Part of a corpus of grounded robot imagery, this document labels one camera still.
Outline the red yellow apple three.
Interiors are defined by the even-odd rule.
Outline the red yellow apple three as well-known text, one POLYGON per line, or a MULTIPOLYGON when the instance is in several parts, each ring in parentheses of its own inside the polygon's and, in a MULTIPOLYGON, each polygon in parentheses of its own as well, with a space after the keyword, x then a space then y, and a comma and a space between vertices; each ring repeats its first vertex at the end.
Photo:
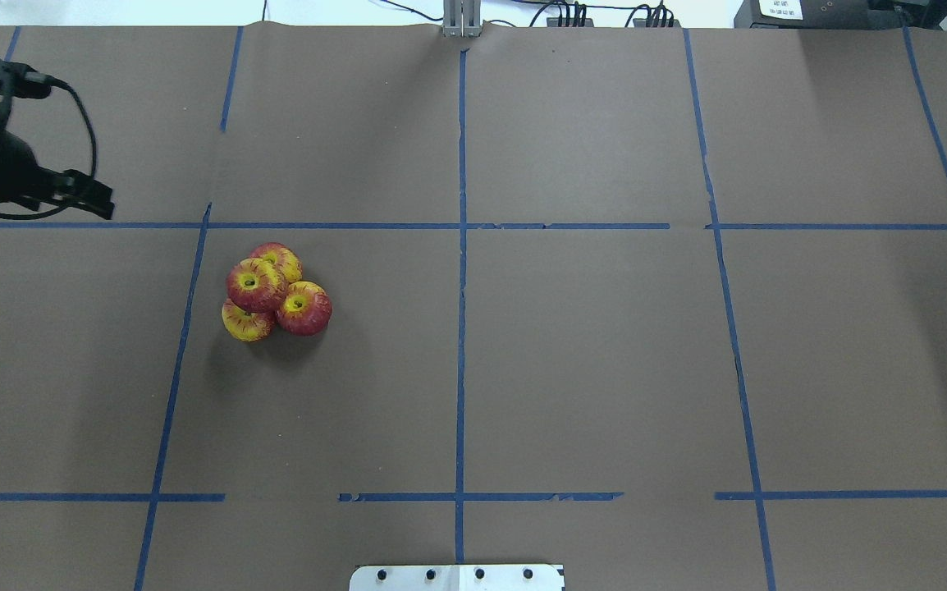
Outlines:
POLYGON ((277 325, 274 313, 249 313, 231 299, 222 304, 221 318, 223 327, 237 341, 261 341, 267 339, 277 325))

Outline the brown paper table cover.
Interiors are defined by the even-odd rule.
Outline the brown paper table cover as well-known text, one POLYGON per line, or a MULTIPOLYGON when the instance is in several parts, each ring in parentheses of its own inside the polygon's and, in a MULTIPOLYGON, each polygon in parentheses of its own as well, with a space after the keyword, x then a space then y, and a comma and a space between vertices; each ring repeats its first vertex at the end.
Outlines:
POLYGON ((947 33, 0 27, 0 590, 947 590, 947 33), (327 329, 237 341, 279 242, 327 329))

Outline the aluminium frame post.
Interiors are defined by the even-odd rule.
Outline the aluminium frame post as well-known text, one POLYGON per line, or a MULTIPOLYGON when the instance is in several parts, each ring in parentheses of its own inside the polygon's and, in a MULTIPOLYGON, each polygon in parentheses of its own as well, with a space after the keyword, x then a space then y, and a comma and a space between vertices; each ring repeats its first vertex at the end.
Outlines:
POLYGON ((483 30, 481 0, 444 0, 442 34, 445 38, 477 38, 483 30))

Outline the red yellow apple one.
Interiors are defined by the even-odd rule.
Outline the red yellow apple one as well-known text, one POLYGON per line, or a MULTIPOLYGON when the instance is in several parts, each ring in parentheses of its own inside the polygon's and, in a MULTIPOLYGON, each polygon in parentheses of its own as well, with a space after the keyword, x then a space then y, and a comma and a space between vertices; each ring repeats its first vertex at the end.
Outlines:
POLYGON ((332 301, 326 289, 310 281, 287 286, 285 299, 275 311, 276 323, 296 336, 311 337, 330 324, 332 301))

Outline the red yellow apple two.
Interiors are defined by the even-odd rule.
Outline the red yellow apple two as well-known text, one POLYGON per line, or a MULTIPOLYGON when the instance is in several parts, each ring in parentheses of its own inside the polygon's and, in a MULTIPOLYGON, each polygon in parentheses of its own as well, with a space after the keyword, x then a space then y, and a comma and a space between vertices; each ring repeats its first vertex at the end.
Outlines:
POLYGON ((304 263, 289 247, 279 242, 260 244, 248 254, 249 258, 264 259, 285 277, 287 283, 296 283, 304 279, 304 263))

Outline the black desktop box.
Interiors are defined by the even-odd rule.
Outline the black desktop box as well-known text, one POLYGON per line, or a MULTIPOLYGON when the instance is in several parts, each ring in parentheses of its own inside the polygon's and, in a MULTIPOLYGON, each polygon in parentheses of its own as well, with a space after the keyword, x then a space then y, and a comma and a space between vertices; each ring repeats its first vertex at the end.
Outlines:
POLYGON ((734 29, 892 30, 922 22, 930 1, 743 1, 734 29))

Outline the red yellow apple four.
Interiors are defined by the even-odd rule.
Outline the red yellow apple four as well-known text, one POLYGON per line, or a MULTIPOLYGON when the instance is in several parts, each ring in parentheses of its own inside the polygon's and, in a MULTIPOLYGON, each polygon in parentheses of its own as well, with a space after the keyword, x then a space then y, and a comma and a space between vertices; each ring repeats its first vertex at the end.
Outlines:
POLYGON ((287 280, 274 264, 266 259, 242 259, 226 278, 226 295, 246 313, 274 313, 285 300, 287 280))

